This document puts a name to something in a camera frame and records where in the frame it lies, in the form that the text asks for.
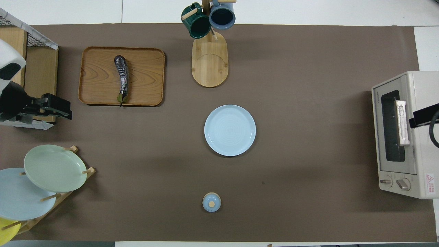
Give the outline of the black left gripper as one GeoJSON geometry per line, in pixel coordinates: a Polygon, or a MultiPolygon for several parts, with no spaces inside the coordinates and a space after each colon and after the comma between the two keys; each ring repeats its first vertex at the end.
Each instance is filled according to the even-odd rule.
{"type": "MultiPolygon", "coordinates": [[[[32,121],[33,117],[44,117],[44,114],[40,111],[40,105],[35,104],[34,100],[39,101],[40,99],[29,96],[19,84],[9,82],[1,93],[0,120],[32,121]]],[[[70,101],[50,93],[43,95],[43,108],[47,109],[45,110],[45,116],[62,117],[64,119],[72,119],[73,117],[70,101]]]]}

